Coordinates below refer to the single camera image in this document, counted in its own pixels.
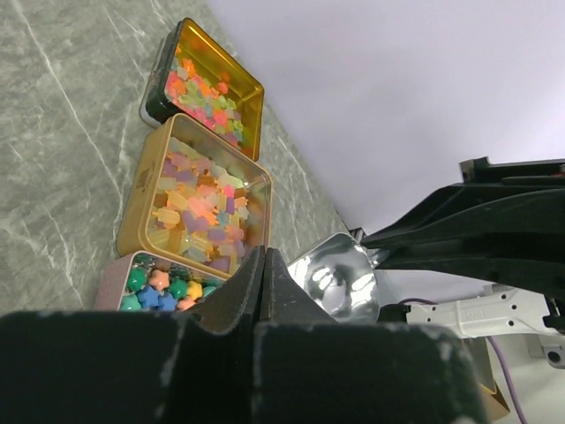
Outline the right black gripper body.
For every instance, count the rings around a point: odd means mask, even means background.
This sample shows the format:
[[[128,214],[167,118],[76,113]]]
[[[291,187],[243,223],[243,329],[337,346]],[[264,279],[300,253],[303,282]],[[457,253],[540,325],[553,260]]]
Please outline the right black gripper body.
[[[463,184],[468,186],[564,187],[564,159],[518,163],[491,163],[487,156],[459,164]]]

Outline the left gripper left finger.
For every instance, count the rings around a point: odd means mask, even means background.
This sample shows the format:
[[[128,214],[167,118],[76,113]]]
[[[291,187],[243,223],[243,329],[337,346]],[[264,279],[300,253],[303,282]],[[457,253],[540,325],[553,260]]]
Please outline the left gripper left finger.
[[[1,320],[4,423],[247,423],[265,250],[196,307]]]

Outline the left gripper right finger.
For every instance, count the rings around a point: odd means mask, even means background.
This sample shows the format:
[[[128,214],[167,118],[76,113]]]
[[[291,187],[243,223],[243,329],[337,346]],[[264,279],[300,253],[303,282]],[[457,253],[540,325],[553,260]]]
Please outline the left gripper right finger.
[[[485,423],[470,354],[428,324],[333,320],[268,249],[253,337],[256,423]]]

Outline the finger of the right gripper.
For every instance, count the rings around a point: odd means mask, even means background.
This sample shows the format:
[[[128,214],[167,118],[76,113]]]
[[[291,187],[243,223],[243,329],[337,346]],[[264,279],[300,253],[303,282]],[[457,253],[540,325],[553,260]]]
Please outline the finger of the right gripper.
[[[422,249],[392,252],[378,267],[429,270],[504,284],[541,294],[564,293],[564,255],[531,249]]]
[[[436,190],[361,245],[394,248],[485,235],[563,233],[563,186],[456,184]]]

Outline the silver metal scoop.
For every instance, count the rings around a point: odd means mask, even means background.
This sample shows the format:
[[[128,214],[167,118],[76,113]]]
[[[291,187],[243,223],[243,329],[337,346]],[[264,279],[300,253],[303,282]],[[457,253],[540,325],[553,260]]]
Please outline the silver metal scoop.
[[[288,265],[290,276],[338,322],[375,323],[380,315],[378,256],[350,234],[335,233]]]

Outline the pink tin of star candies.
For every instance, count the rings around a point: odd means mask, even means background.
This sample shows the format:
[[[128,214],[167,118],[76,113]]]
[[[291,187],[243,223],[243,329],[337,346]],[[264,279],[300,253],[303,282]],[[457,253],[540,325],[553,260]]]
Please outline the pink tin of star candies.
[[[106,268],[94,308],[120,312],[185,311],[223,282],[205,271],[138,251]]]

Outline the gold tin of pastel candies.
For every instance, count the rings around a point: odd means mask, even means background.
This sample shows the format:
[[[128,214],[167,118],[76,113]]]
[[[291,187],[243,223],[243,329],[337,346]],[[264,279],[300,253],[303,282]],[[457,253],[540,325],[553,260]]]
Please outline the gold tin of pastel candies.
[[[176,114],[143,146],[117,237],[220,278],[270,233],[273,180],[205,126]]]

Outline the gold tin of neon candies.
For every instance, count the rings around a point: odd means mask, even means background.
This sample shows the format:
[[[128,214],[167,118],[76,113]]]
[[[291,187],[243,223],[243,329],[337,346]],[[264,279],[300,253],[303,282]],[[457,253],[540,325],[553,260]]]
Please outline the gold tin of neon candies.
[[[185,114],[256,161],[264,95],[258,80],[193,19],[185,18],[161,41],[139,114],[153,128]]]

